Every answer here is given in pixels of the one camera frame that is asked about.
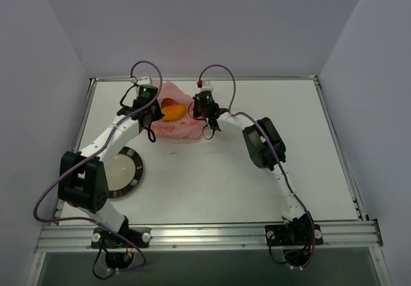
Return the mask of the pink plastic bag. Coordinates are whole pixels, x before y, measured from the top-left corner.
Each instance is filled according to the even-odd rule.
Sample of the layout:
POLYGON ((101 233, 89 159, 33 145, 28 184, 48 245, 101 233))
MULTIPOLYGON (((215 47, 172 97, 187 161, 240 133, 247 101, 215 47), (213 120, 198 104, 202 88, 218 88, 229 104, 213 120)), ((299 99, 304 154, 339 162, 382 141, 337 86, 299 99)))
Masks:
POLYGON ((193 118, 193 98, 181 91, 180 88, 172 82, 165 82, 162 85, 158 97, 160 107, 163 98, 172 98, 176 101, 175 104, 185 105, 187 113, 178 121, 162 121, 161 119, 153 122, 152 130, 155 132, 155 135, 173 139, 200 138, 205 122, 193 118))

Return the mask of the fake yellow orange mango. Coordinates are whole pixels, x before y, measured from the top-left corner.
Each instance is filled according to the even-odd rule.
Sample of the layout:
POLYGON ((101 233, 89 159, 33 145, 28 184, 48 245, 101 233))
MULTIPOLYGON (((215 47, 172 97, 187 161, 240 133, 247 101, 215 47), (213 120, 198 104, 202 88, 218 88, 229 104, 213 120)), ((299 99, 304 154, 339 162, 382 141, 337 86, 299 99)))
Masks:
POLYGON ((187 113, 186 106, 182 104, 167 105, 161 111, 163 114, 162 121, 178 121, 187 113))

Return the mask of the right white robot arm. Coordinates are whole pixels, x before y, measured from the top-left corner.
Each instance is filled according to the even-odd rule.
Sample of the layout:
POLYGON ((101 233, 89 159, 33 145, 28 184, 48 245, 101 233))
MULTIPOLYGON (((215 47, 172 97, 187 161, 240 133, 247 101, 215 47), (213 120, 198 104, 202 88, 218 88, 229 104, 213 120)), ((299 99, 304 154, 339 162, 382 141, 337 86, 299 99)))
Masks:
POLYGON ((194 95, 193 117, 204 120, 213 132, 221 132, 224 125, 241 130, 251 161, 274 184, 281 218, 286 224, 287 239, 298 243, 306 238, 308 228, 314 228, 314 221, 289 178, 286 146, 271 119, 264 117, 256 120, 246 112, 231 112, 221 108, 210 90, 194 95))

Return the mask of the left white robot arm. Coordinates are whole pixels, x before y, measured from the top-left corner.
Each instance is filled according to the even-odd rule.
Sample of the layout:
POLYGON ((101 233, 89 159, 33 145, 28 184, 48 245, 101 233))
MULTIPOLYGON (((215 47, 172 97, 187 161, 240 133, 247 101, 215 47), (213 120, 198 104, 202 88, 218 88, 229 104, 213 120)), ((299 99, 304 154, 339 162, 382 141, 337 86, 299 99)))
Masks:
POLYGON ((124 246, 130 232, 128 219, 109 201, 105 167, 130 140, 162 119, 158 95, 158 87, 139 85, 131 107, 123 106, 90 145, 61 159, 58 198, 107 229, 106 238, 115 247, 124 246))

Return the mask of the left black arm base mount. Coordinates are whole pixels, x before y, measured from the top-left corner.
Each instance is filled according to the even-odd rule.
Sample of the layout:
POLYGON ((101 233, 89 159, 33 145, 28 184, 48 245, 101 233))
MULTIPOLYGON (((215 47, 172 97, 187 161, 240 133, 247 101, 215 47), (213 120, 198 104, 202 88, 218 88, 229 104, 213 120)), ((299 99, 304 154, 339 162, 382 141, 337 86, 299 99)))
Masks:
POLYGON ((120 271, 141 268, 146 265, 143 249, 150 245, 152 235, 149 228, 119 230, 118 233, 95 228, 90 247, 104 252, 105 265, 120 271))

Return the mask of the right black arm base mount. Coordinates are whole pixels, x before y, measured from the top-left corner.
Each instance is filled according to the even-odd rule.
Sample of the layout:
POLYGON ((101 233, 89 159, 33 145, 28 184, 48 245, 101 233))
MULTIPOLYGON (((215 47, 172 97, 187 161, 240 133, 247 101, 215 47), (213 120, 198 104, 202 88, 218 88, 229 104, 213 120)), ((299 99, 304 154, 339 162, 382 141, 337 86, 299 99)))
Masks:
POLYGON ((324 243, 318 224, 311 226, 267 225, 265 238, 271 259, 279 265, 289 265, 290 269, 303 270, 312 261, 313 250, 324 243), (282 247, 282 259, 273 254, 274 247, 282 247))

